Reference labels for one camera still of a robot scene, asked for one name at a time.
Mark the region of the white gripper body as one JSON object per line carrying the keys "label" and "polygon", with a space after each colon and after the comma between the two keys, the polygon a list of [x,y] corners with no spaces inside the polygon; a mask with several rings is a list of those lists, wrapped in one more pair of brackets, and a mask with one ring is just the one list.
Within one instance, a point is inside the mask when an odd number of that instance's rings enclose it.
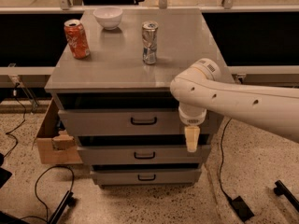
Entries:
{"label": "white gripper body", "polygon": [[180,103],[178,107],[180,120],[187,126],[199,126],[206,119],[206,109]]}

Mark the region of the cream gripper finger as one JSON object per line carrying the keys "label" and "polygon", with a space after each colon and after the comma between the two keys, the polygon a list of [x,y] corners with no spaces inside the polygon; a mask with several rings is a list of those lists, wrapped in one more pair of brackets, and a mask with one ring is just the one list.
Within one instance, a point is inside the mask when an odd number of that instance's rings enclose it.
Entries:
{"label": "cream gripper finger", "polygon": [[188,152],[195,152],[198,146],[200,128],[198,126],[186,126],[184,128],[186,146]]}

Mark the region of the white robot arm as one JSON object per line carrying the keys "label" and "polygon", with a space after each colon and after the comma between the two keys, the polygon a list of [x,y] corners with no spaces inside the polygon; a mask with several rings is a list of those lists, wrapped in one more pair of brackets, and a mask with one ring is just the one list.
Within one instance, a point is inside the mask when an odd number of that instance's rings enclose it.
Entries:
{"label": "white robot arm", "polygon": [[179,101],[189,152],[197,150],[200,125],[208,111],[299,142],[299,90],[223,83],[221,79],[218,65],[204,58],[170,83],[171,94]]}

